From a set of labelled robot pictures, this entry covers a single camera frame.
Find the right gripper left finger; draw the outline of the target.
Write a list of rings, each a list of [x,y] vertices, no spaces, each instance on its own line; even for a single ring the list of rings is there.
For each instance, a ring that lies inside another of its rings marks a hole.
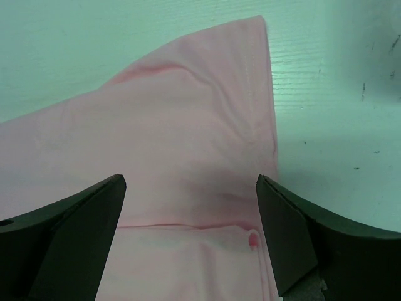
[[[126,193],[121,174],[1,221],[1,300],[95,300]]]

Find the pink t-shirt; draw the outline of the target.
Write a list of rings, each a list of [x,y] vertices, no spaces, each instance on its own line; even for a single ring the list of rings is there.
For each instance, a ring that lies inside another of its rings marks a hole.
[[[122,174],[98,300],[276,300],[256,182],[278,174],[263,17],[178,38],[1,124],[1,217]]]

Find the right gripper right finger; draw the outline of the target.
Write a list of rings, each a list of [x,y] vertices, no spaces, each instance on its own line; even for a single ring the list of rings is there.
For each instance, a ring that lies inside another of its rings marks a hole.
[[[283,300],[400,299],[400,233],[342,217],[266,176],[256,192]]]

